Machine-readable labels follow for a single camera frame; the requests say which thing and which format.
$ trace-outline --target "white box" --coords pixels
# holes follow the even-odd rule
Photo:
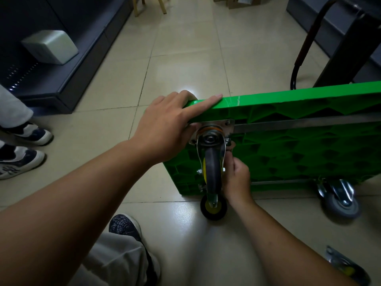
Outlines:
[[[78,54],[73,41],[61,30],[41,30],[23,39],[21,43],[43,63],[62,65]]]

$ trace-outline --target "black sock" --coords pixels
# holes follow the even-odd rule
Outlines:
[[[15,149],[15,146],[4,144],[0,148],[0,159],[14,159],[16,157],[16,154],[14,153]]]
[[[12,134],[23,134],[24,133],[24,127],[26,127],[28,124],[32,124],[31,122],[27,121],[26,123],[23,123],[16,127],[10,127],[10,128],[3,128],[4,131],[12,133]]]

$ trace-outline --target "green plastic platform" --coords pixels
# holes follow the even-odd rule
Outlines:
[[[372,112],[381,112],[381,81],[227,97],[192,122],[234,119],[237,125]],[[231,139],[237,144],[233,155],[249,166],[252,182],[360,182],[381,172],[381,122],[255,131]],[[195,146],[188,144],[164,166],[180,194],[200,194],[204,181],[196,173],[201,166]]]

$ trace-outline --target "black and white sneaker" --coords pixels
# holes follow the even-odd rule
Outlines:
[[[23,141],[32,143],[38,146],[45,146],[53,141],[54,135],[46,130],[38,127],[38,125],[26,122],[17,127],[3,129],[4,131],[14,134]]]
[[[2,147],[14,148],[13,158],[1,158],[0,156],[0,180],[12,178],[20,173],[28,172],[42,165],[46,160],[46,154],[42,151],[36,151],[23,146],[10,146],[8,144]]]
[[[118,214],[111,219],[109,224],[109,232],[118,235],[132,236],[136,241],[143,244],[141,238],[142,231],[139,223],[134,218],[126,214]],[[157,258],[148,252],[146,247],[145,252],[148,260],[146,285],[155,285],[160,277],[160,264]]]

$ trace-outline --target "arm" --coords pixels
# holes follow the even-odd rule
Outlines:
[[[135,136],[0,213],[0,284],[66,284],[132,185],[182,150],[188,120],[222,96],[183,108],[190,92],[160,96]]]
[[[249,168],[225,155],[224,193],[248,230],[272,285],[357,285],[298,240],[251,197]]]

